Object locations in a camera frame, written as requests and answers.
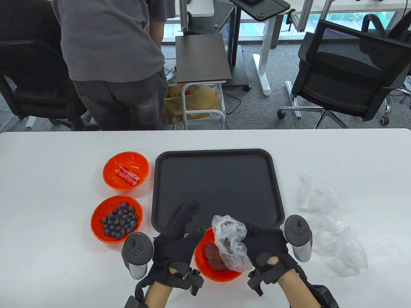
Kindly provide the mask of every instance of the wrapped candy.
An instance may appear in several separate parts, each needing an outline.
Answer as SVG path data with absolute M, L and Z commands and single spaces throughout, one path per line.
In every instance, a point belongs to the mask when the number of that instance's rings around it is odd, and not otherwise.
M 136 175 L 135 173 L 131 172 L 126 167 L 121 166 L 120 169 L 118 169 L 116 173 L 119 177 L 122 177 L 123 179 L 125 179 L 127 182 L 129 182 L 133 186 L 136 185 L 140 181 L 140 177 Z

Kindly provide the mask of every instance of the office chair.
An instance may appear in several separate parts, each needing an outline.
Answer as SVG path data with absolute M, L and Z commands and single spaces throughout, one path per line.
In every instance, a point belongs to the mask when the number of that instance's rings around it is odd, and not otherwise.
M 372 49 L 378 61 L 360 45 Z M 383 101 L 390 111 L 388 94 L 405 80 L 411 46 L 320 20 L 315 34 L 306 33 L 298 56 L 300 70 L 290 99 L 301 96 L 320 107 L 280 107 L 278 117 L 285 117 L 282 110 L 320 112 L 315 129 L 326 116 L 348 128 L 334 112 L 369 121 Z
M 15 91 L 5 76 L 16 84 Z M 72 130 L 99 129 L 89 123 L 89 113 L 85 121 L 81 117 L 87 109 L 75 91 L 62 55 L 41 41 L 0 42 L 0 93 L 20 120 L 44 117 Z
M 370 22 L 374 25 L 375 30 L 369 29 Z M 405 14 L 391 30 L 384 30 L 384 27 L 376 14 L 367 14 L 364 16 L 361 31 L 411 44 L 410 26 L 411 11 Z M 397 90 L 404 93 L 404 95 L 411 97 L 411 91 L 409 89 L 401 87 Z

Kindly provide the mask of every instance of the gray t-shirt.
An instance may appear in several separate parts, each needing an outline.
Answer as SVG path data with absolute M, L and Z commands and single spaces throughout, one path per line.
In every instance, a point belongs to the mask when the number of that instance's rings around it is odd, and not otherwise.
M 174 1 L 53 0 L 70 78 L 125 83 L 159 72 L 164 56 L 144 28 L 149 16 L 175 17 Z

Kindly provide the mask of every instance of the black glove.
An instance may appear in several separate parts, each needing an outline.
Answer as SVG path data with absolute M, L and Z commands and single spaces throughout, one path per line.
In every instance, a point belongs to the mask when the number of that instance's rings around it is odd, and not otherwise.
M 261 273 L 273 267 L 267 264 L 267 261 L 274 255 L 288 269 L 294 269 L 297 266 L 297 262 L 288 254 L 287 240 L 280 229 L 263 229 L 248 223 L 247 236 L 242 242 L 247 247 L 247 256 L 251 263 Z
M 187 273 L 194 250 L 206 233 L 204 227 L 184 237 L 187 224 L 200 210 L 201 205 L 196 201 L 181 204 L 170 215 L 164 233 L 154 239 L 153 266 L 148 277 L 163 285 L 189 289 L 191 284 L 183 280 Z M 178 271 L 171 274 L 169 268 Z

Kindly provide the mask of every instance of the plastic bag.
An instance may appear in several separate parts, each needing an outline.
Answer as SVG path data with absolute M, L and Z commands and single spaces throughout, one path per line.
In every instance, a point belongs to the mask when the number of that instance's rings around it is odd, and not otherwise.
M 302 211 L 329 214 L 338 208 L 337 194 L 327 186 L 325 179 L 311 175 L 303 175 L 300 179 L 298 203 Z
M 320 177 L 303 175 L 298 195 L 300 210 L 311 213 L 307 218 L 313 234 L 312 249 L 327 259 L 328 265 L 339 276 L 355 276 L 368 269 L 367 256 L 351 227 L 338 213 L 338 198 Z
M 215 245 L 227 267 L 239 273 L 252 269 L 247 248 L 241 243 L 247 235 L 245 225 L 229 215 L 223 217 L 216 215 L 212 219 L 211 226 Z

